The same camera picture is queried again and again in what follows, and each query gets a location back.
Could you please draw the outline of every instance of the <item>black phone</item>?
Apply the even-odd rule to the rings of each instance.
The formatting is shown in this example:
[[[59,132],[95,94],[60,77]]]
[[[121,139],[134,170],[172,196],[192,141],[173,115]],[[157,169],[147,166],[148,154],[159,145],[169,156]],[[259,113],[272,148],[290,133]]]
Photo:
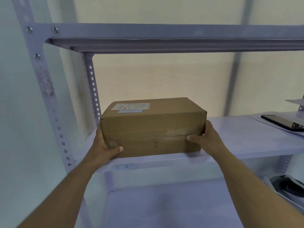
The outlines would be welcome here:
[[[262,115],[261,118],[272,122],[284,129],[290,130],[290,131],[294,131],[294,132],[304,132],[304,126],[300,125],[298,123],[289,121],[285,118],[281,118],[277,115]]]

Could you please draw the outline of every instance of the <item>shelf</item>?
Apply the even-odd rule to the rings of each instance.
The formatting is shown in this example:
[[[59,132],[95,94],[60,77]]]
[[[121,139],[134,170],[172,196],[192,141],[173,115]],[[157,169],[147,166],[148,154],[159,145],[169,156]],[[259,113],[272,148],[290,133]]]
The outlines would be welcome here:
[[[224,179],[110,192],[104,227],[243,227]]]
[[[264,124],[246,115],[209,118],[227,148],[239,159],[281,156],[304,152],[304,137]],[[75,155],[82,160],[93,143],[95,133]],[[214,161],[204,151],[173,153],[142,157],[127,157],[111,160],[99,171],[111,171],[115,165],[136,164],[136,168],[152,168],[171,165],[186,165]]]

